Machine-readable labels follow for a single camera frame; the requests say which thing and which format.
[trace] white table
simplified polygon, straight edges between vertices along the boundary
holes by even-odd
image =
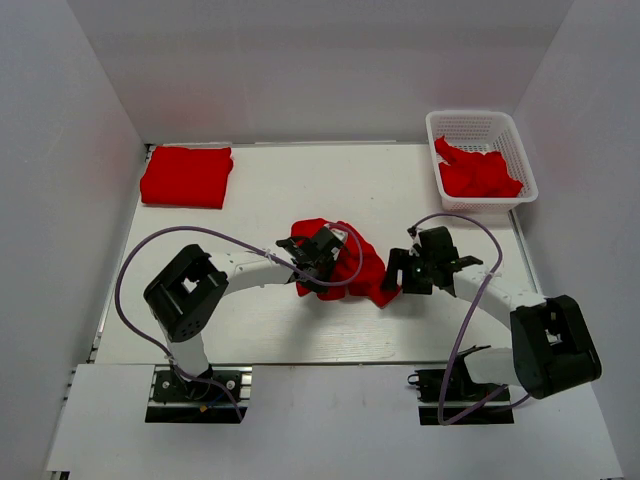
[[[289,236],[297,220],[345,220],[372,243],[385,263],[392,247],[408,248],[406,229],[441,210],[426,145],[234,147],[222,210],[138,205],[126,245],[128,253],[147,235],[174,225],[199,225],[258,246]],[[507,215],[486,222],[505,254],[503,277],[530,287],[525,263]],[[486,234],[461,220],[449,226],[461,255],[491,265],[496,258]],[[145,247],[123,285],[123,307],[145,332],[162,339],[142,298],[146,285],[189,243],[205,251],[237,247],[196,233],[165,235]],[[400,296],[385,309],[366,298],[321,302],[298,298],[293,286],[267,286],[234,293],[218,305],[203,338],[211,362],[220,364],[428,362],[446,359],[468,304],[443,292]],[[508,346],[508,330],[478,312],[463,347]],[[159,350],[120,322],[113,301],[96,363],[166,363]]]

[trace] red fabric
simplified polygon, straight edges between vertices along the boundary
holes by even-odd
[[[323,218],[301,220],[291,226],[291,236],[300,235],[312,237],[326,223],[328,222]],[[318,298],[320,300],[338,300],[345,297],[348,289],[350,295],[357,297],[369,297],[378,307],[383,308],[387,303],[395,298],[400,289],[395,292],[380,290],[380,284],[382,283],[385,274],[384,262],[378,256],[373,246],[370,243],[367,243],[367,241],[362,238],[362,235],[360,235],[353,226],[345,222],[337,223],[346,225],[358,236],[358,240],[360,240],[360,245],[362,247],[362,269],[356,279],[346,287],[329,287],[329,291],[327,293],[319,293]],[[341,280],[348,279],[356,273],[358,268],[358,246],[351,235],[347,238],[346,246],[349,251],[347,252],[347,249],[343,248],[340,252],[338,262],[333,271],[333,275],[331,276],[332,282],[339,282]],[[296,287],[298,289],[298,295],[301,297],[310,292],[310,290],[300,286],[300,284],[296,284]]]
[[[465,152],[449,145],[444,137],[435,143],[441,162],[444,191],[452,197],[517,197],[522,183],[507,172],[500,152]]]
[[[231,149],[158,147],[140,180],[142,203],[222,208]]]

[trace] folded red cloth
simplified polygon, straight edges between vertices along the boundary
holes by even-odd
[[[310,220],[301,220],[294,223],[291,226],[291,236],[304,236],[312,237],[320,230],[327,222],[324,218],[314,218]],[[327,293],[319,293],[318,298],[320,300],[338,300],[344,298],[347,288],[349,294],[359,297],[369,297],[373,303],[378,307],[383,308],[387,303],[395,298],[400,289],[395,292],[388,292],[380,290],[380,284],[384,279],[385,266],[382,259],[378,256],[375,249],[370,243],[367,243],[362,235],[345,222],[337,222],[341,225],[346,225],[358,236],[360,240],[360,246],[362,247],[362,269],[353,282],[349,283],[345,287],[329,287]],[[338,262],[331,275],[332,282],[339,282],[341,280],[347,280],[358,269],[359,256],[358,246],[356,241],[351,235],[347,238],[346,249],[342,249],[338,256]],[[298,289],[298,295],[304,296],[310,292],[310,290],[296,284]]]
[[[232,168],[230,148],[158,147],[140,179],[142,203],[222,208]]]
[[[452,197],[517,197],[522,182],[507,171],[502,153],[465,152],[449,145],[444,137],[435,143],[445,160],[438,164],[444,191]]]

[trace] white plastic basket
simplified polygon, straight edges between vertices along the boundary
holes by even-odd
[[[449,211],[506,212],[516,205],[533,202],[538,198],[538,187],[533,178],[527,154],[513,119],[506,113],[474,110],[441,110],[427,115],[427,134],[433,170],[442,207]],[[445,136],[447,143],[468,152],[499,151],[507,162],[509,175],[523,184],[514,198],[452,197],[442,185],[436,154],[436,139]]]

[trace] red cloth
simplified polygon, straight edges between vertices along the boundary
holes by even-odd
[[[304,237],[312,237],[326,223],[328,222],[323,218],[301,220],[291,226],[291,236],[300,235]],[[362,247],[362,269],[355,280],[346,287],[329,287],[329,291],[327,293],[319,293],[318,298],[320,300],[338,300],[345,297],[348,288],[350,295],[357,297],[369,297],[378,307],[383,308],[387,303],[395,298],[400,289],[395,292],[380,290],[380,284],[382,283],[385,274],[384,262],[380,259],[373,246],[370,243],[367,243],[355,228],[345,222],[337,223],[346,225],[358,236],[360,246]],[[347,249],[344,248],[340,251],[338,262],[333,274],[331,275],[332,282],[347,280],[356,273],[356,270],[358,269],[358,246],[351,235],[347,238],[346,247],[349,251],[347,252]],[[300,286],[300,284],[296,284],[296,287],[298,289],[298,295],[301,297],[310,292],[310,290]]]
[[[231,149],[158,147],[140,179],[142,203],[222,208]]]
[[[435,143],[445,160],[438,164],[444,191],[452,197],[517,197],[522,183],[509,176],[500,152],[465,152],[444,137]]]

